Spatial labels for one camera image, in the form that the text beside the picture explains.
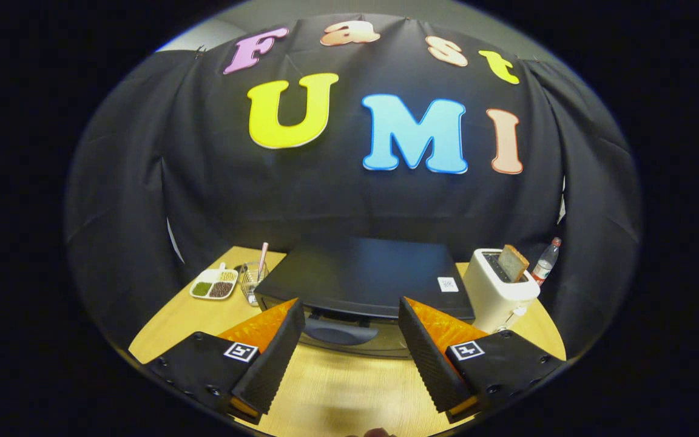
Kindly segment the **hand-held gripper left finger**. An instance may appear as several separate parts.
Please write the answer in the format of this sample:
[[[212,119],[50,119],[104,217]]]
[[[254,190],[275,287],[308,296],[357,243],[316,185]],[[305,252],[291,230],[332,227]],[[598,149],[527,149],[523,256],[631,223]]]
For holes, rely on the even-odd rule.
[[[146,368],[211,412],[258,425],[269,413],[304,328],[302,301],[291,299],[221,334],[196,331]]]

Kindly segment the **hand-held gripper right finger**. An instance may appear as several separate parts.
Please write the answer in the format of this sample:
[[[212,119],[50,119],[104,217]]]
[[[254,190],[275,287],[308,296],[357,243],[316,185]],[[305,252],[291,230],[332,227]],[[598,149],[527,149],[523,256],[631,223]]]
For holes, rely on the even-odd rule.
[[[451,423],[507,408],[565,363],[513,330],[488,334],[408,297],[399,302],[399,328],[436,410]]]

